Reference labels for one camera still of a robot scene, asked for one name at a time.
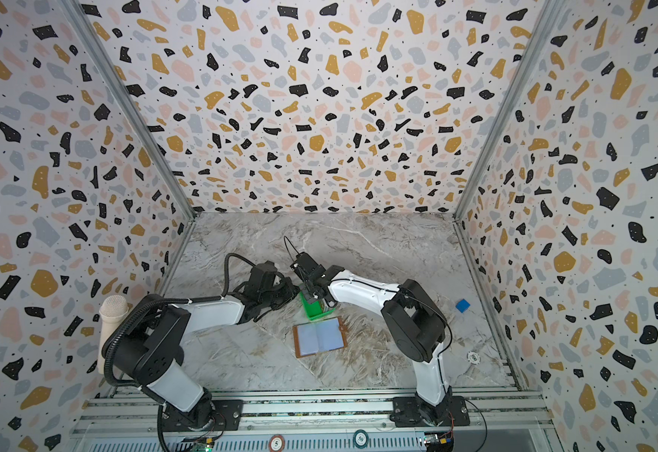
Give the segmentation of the green plastic card tray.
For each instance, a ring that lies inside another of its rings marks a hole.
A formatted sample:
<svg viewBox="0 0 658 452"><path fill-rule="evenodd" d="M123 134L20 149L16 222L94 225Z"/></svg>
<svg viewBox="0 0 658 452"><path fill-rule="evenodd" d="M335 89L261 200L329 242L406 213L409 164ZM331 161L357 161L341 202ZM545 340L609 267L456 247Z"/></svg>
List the green plastic card tray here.
<svg viewBox="0 0 658 452"><path fill-rule="evenodd" d="M326 318L334 312L334 309L329 309L323 301L310 302L304 295L304 292L300 293L300 300L302 302L302 307L304 307L306 317L310 322Z"/></svg>

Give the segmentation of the brown leather card holder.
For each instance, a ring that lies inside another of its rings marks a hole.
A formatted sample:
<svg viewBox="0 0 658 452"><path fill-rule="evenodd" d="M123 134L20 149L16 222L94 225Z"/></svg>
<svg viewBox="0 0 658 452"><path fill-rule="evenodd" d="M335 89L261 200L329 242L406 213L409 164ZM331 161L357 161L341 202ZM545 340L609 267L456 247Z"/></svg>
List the brown leather card holder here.
<svg viewBox="0 0 658 452"><path fill-rule="evenodd" d="M340 318L295 325L293 337L297 358L341 350L347 346L346 333Z"/></svg>

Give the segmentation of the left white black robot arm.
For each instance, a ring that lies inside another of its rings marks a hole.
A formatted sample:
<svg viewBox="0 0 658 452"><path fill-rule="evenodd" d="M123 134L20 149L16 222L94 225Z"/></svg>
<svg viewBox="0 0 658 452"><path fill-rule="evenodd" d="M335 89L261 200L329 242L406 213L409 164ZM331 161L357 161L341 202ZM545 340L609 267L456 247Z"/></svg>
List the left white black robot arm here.
<svg viewBox="0 0 658 452"><path fill-rule="evenodd" d="M271 261L251 264L247 281L213 296L165 298L145 296L132 310L106 301L101 331L100 367L114 387L135 387L157 402L160 420L200 431L223 420L210 391L195 382L182 365L183 340L197 331L257 322L293 301L300 289Z"/></svg>

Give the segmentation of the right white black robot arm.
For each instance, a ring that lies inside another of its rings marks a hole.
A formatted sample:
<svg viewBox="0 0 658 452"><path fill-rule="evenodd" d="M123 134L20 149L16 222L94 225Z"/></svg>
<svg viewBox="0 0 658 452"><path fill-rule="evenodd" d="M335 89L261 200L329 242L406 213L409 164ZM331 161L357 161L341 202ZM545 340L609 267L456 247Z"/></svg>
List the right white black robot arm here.
<svg viewBox="0 0 658 452"><path fill-rule="evenodd" d="M413 362L415 395L395 400L394 423L449 423L452 390L443 375L441 354L451 344L451 333L447 318L418 282L375 282L340 266L327 269L306 252L296 255L291 268L310 301L348 303L381 316L398 350Z"/></svg>

